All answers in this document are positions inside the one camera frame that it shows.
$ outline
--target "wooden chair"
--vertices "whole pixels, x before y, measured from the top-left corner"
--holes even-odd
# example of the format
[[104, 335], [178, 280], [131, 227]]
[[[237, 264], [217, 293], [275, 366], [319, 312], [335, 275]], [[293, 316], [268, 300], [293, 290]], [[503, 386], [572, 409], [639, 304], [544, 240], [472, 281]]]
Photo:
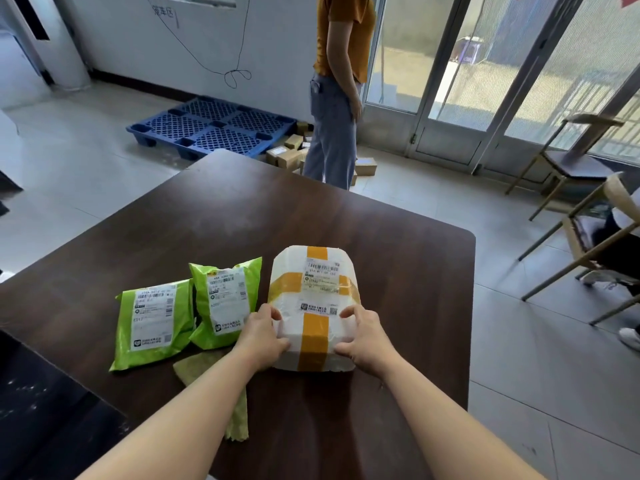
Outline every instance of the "wooden chair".
[[[553, 140], [560, 134], [560, 131], [564, 129], [567, 123], [577, 125], [591, 125], [597, 129], [595, 137], [589, 141], [589, 143], [581, 148], [572, 148], [568, 151], [560, 150], [548, 150], [548, 147], [553, 143]], [[555, 133], [551, 135], [551, 138], [545, 143], [542, 149], [532, 158], [529, 164], [522, 170], [521, 174], [515, 179], [515, 181], [509, 186], [505, 195], [509, 195], [513, 188], [519, 181], [525, 176], [533, 164], [536, 161], [545, 161], [551, 166], [551, 174], [557, 179], [558, 183], [551, 190], [547, 198], [542, 205], [531, 215], [529, 218], [532, 221], [542, 209], [544, 209], [551, 199], [555, 197], [562, 189], [565, 183], [572, 182], [575, 184], [601, 184], [613, 171], [606, 165], [603, 165], [595, 158], [588, 156], [586, 153], [589, 149], [598, 142], [600, 138], [607, 132], [612, 126], [620, 127], [624, 124], [622, 121], [614, 120], [612, 118], [606, 118], [604, 116], [598, 116], [596, 114], [574, 114], [570, 118], [562, 121], [560, 127], [556, 129]]]
[[[599, 185], [596, 190], [591, 192], [583, 201], [576, 205], [571, 210], [571, 212], [569, 212], [565, 217], [562, 218], [560, 222], [558, 222], [558, 224], [549, 229], [548, 233], [544, 234], [544, 236], [542, 236], [535, 244], [532, 245], [532, 247], [527, 249], [518, 258], [518, 261], [522, 261], [526, 256], [530, 254], [530, 252], [539, 247], [540, 244], [545, 242], [551, 235], [558, 231], [560, 227], [562, 227], [566, 234], [567, 241], [569, 242], [569, 247], [574, 259], [574, 261], [570, 265], [565, 266], [562, 270], [551, 276], [547, 281], [539, 284], [538, 286], [533, 288], [533, 290], [524, 295], [522, 297], [523, 301], [528, 300], [536, 293], [544, 290], [544, 288], [548, 287], [551, 283], [562, 278], [565, 274], [571, 272], [578, 266], [584, 266], [587, 268], [587, 270], [578, 274], [578, 276], [576, 276], [576, 279], [580, 279], [591, 270], [611, 269], [603, 266], [601, 262], [598, 262], [598, 254], [618, 241], [620, 238], [626, 236], [627, 234], [631, 233], [631, 231], [640, 226], [640, 209], [631, 199], [631, 196], [620, 181], [619, 175], [619, 173], [614, 173], [607, 177], [606, 181], [604, 181], [603, 184]], [[601, 243], [594, 245], [591, 240], [593, 233], [597, 228], [601, 228], [604, 226], [605, 220], [599, 219], [597, 217], [583, 216], [579, 214], [580, 211], [585, 209], [590, 202], [600, 197], [606, 198], [613, 207], [622, 211], [622, 213], [628, 216], [633, 221], [633, 223], [631, 225], [628, 225], [624, 229], [620, 229], [617, 233], [613, 234]], [[640, 270], [638, 270], [637, 275], [631, 276], [631, 278], [640, 279]], [[614, 310], [604, 314], [599, 318], [596, 318], [595, 320], [590, 322], [590, 324], [595, 325], [638, 302], [640, 302], [640, 295], [627, 300]]]

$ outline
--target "cable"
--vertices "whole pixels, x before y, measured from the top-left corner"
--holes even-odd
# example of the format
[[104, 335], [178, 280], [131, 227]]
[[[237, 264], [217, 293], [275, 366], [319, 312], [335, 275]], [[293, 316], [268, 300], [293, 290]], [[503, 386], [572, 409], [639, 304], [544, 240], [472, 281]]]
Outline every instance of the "cable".
[[[238, 52], [238, 62], [236, 64], [236, 68], [235, 69], [228, 70], [227, 72], [218, 72], [218, 71], [209, 69], [202, 62], [200, 62], [198, 60], [198, 58], [195, 55], [193, 55], [192, 51], [190, 51], [189, 48], [185, 44], [183, 44], [182, 40], [180, 40], [178, 38], [178, 35], [173, 33], [173, 30], [171, 30], [169, 25], [167, 25], [164, 22], [162, 17], [158, 13], [156, 13], [156, 10], [154, 9], [154, 6], [151, 3], [151, 0], [147, 0], [147, 1], [149, 3], [149, 6], [151, 7], [151, 10], [153, 10], [153, 12], [156, 14], [156, 17], [158, 17], [160, 19], [160, 21], [166, 27], [166, 29], [171, 32], [171, 35], [173, 35], [175, 37], [175, 39], [178, 40], [178, 42], [180, 42], [180, 45], [184, 47], [184, 49], [189, 53], [189, 55], [191, 55], [193, 57], [193, 60], [195, 60], [198, 63], [198, 65], [200, 65], [200, 67], [202, 67], [203, 69], [205, 69], [205, 70], [207, 70], [207, 71], [209, 71], [209, 72], [211, 72], [213, 74], [218, 74], [218, 75], [224, 76], [225, 84], [228, 85], [231, 89], [237, 89], [237, 87], [238, 87], [238, 83], [236, 81], [236, 78], [234, 77], [235, 73], [240, 74], [242, 77], [244, 77], [245, 80], [251, 80], [252, 74], [251, 74], [250, 71], [248, 71], [247, 69], [239, 69], [239, 67], [240, 67], [240, 57], [242, 56], [242, 49], [244, 48], [244, 34], [245, 34], [245, 31], [246, 31], [246, 21], [247, 21], [247, 18], [249, 16], [249, 7], [251, 6], [251, 0], [248, 0], [247, 4], [246, 4], [246, 13], [244, 14], [244, 26], [243, 26], [243, 30], [242, 30], [242, 43], [240, 44], [240, 52]], [[227, 76], [229, 76], [229, 78], [231, 80], [233, 80], [233, 85], [231, 85], [229, 83], [229, 80], [227, 79]]]

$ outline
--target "jeans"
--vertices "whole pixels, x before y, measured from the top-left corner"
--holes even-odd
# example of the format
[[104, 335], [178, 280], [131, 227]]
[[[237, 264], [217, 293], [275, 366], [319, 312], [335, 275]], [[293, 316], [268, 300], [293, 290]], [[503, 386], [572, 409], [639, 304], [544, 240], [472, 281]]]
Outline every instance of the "jeans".
[[356, 124], [349, 99], [332, 77], [316, 74], [309, 83], [314, 137], [303, 175], [349, 190], [356, 165]]

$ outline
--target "green mailer bag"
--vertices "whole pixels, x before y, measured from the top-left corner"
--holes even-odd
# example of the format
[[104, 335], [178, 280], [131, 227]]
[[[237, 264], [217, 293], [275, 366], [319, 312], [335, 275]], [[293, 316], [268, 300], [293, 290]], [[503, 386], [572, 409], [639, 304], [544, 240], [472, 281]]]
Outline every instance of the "green mailer bag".
[[156, 362], [178, 354], [194, 329], [191, 280], [123, 291], [110, 371]]
[[244, 320], [255, 311], [262, 258], [231, 269], [189, 264], [196, 288], [196, 308], [202, 322], [191, 334], [201, 349], [229, 346], [238, 339]]

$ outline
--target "floor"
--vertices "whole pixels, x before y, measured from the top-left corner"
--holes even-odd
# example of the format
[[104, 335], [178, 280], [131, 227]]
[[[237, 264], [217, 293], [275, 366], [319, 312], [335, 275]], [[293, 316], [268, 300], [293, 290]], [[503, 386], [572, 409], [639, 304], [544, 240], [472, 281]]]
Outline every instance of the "floor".
[[[96, 84], [7, 111], [22, 137], [25, 191], [3, 201], [0, 269], [18, 272], [185, 168], [172, 151], [143, 148], [126, 124], [174, 104]], [[369, 148], [379, 167], [354, 192], [471, 230], [477, 238], [469, 411], [549, 479], [600, 480], [640, 472], [640, 354], [615, 332], [640, 306], [592, 328], [626, 297], [567, 276], [518, 298], [571, 261], [556, 235], [515, 258], [558, 214], [527, 216], [540, 201], [497, 182]]]

